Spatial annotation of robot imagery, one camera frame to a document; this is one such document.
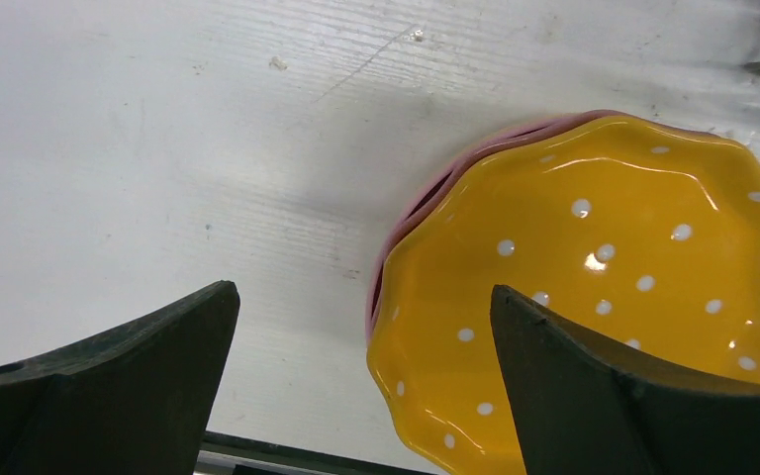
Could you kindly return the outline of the orange polka dot plate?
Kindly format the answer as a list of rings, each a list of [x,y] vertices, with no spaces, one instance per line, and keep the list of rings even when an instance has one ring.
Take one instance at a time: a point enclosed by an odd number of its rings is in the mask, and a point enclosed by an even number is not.
[[[760,383],[760,163],[606,116],[462,174],[386,257],[367,352],[400,440],[452,474],[525,471],[490,330],[498,284],[641,353]]]

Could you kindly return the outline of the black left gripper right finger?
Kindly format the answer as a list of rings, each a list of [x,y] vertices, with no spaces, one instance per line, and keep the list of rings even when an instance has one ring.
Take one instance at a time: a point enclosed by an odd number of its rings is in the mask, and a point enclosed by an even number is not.
[[[760,474],[760,384],[573,323],[506,285],[490,324],[529,474]]]

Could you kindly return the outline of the pink plate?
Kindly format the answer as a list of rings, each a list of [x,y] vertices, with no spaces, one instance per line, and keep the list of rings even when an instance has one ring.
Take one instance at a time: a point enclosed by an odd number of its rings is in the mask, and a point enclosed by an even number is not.
[[[419,192],[413,203],[401,214],[395,226],[389,232],[380,247],[374,269],[372,282],[366,297],[365,335],[370,339],[378,318],[378,302],[382,287],[384,262],[390,251],[419,223],[421,223],[447,195],[464,172],[479,160],[499,151],[526,144],[536,143],[568,132],[580,125],[605,117],[615,116],[616,110],[591,110],[578,114],[553,116],[536,122],[502,129],[481,141],[467,147],[453,158],[446,168],[440,171],[431,183]]]

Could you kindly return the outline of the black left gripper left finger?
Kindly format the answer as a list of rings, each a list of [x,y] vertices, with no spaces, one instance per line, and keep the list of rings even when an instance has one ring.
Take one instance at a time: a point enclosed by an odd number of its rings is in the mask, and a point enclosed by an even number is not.
[[[240,308],[218,281],[0,366],[0,474],[190,474]]]

